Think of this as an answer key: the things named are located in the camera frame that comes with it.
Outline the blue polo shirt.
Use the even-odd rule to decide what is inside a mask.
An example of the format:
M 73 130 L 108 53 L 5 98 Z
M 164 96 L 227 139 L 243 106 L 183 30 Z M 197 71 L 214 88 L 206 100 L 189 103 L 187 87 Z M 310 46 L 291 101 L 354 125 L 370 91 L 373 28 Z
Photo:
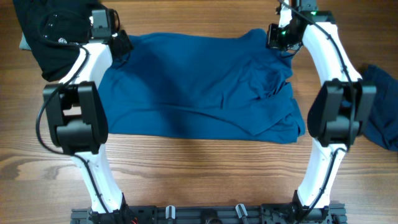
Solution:
M 216 38 L 131 36 L 131 53 L 104 74 L 99 96 L 112 134 L 296 142 L 305 123 L 292 61 L 266 32 Z

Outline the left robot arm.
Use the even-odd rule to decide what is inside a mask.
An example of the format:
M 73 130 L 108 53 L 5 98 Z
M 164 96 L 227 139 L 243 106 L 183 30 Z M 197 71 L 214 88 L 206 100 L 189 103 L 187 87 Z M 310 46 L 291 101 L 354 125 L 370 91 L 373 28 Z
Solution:
M 61 148 L 58 154 L 70 157 L 81 172 L 91 207 L 74 210 L 72 223 L 137 223 L 106 157 L 108 122 L 98 93 L 105 71 L 132 45 L 113 9 L 94 9 L 85 22 L 88 40 L 76 44 L 78 56 L 70 71 L 43 90 L 36 135 L 42 142 L 40 120 L 45 114 L 51 140 Z

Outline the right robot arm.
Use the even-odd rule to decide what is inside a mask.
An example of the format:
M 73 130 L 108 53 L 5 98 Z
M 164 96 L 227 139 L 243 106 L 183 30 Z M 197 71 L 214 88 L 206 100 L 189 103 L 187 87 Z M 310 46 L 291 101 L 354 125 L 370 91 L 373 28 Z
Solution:
M 330 192 L 343 158 L 365 129 L 376 87 L 351 64 L 330 11 L 320 10 L 315 1 L 281 1 L 275 12 L 280 21 L 269 26 L 267 48 L 293 54 L 306 48 L 321 83 L 307 117 L 312 137 L 307 170 L 289 203 L 239 204 L 212 212 L 219 222 L 235 213 L 243 223 L 346 223 L 345 205 L 333 203 Z

